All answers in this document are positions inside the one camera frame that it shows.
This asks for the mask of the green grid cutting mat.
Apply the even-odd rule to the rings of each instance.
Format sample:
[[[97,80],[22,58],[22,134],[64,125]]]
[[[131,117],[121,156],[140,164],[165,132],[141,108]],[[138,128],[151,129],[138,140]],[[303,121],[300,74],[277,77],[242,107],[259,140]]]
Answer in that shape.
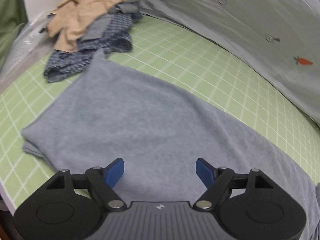
[[[319,128],[251,67],[177,25],[145,16],[131,29],[133,50],[111,60],[178,85],[238,118],[319,182]],[[47,83],[49,53],[1,91],[1,207],[14,212],[51,169],[22,151],[21,130],[71,83]]]

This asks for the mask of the grey garment in pile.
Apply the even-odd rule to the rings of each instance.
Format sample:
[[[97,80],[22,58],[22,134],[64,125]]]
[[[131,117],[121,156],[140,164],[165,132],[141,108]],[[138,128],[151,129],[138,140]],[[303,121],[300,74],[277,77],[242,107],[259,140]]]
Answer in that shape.
[[[102,38],[105,30],[111,24],[112,20],[120,14],[129,15],[133,23],[140,21],[143,16],[140,12],[140,3],[142,0],[127,0],[113,6],[108,13],[99,16],[94,23],[87,29],[85,35],[79,42],[86,42]]]

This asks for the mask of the clear plastic bag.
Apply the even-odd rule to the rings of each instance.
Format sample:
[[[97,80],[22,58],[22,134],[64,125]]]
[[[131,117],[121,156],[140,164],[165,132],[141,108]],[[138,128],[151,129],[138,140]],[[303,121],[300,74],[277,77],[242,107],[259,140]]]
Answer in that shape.
[[[49,23],[48,12],[27,23],[11,46],[1,70],[1,91],[41,57],[52,51],[54,40],[45,30]]]

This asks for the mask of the blue plaid shirt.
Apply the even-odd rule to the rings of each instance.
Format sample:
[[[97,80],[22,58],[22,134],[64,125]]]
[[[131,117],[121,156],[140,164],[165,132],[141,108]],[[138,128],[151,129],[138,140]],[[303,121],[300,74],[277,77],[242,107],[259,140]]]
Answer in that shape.
[[[129,31],[133,25],[129,15],[116,16],[102,38],[78,42],[78,51],[67,53],[55,50],[47,61],[44,78],[55,83],[79,74],[89,67],[96,53],[108,57],[112,52],[127,53],[132,50]]]

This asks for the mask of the green fabric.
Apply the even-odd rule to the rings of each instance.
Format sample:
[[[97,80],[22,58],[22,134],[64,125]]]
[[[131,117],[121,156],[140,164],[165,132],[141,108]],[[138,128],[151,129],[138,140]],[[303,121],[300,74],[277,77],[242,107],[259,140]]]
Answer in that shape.
[[[27,22],[24,0],[1,0],[1,68],[14,40]]]

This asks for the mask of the grey sweatpants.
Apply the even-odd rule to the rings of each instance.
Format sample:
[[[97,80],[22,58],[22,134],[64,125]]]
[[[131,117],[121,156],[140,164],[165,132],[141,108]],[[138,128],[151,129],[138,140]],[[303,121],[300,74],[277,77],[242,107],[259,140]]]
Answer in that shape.
[[[24,151],[55,170],[82,173],[122,158],[115,191],[126,203],[194,202],[204,191],[199,158],[237,173],[259,168],[304,208],[302,239],[319,239],[319,188],[286,153],[188,91],[101,56],[22,136]]]

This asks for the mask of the beige garment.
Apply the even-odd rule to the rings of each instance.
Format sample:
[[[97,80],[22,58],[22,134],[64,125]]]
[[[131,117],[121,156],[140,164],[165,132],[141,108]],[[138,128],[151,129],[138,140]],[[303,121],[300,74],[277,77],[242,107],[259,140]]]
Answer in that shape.
[[[109,10],[128,0],[63,0],[52,11],[53,19],[47,25],[49,37],[59,37],[55,50],[74,53],[78,51],[77,41],[82,38],[89,26]]]

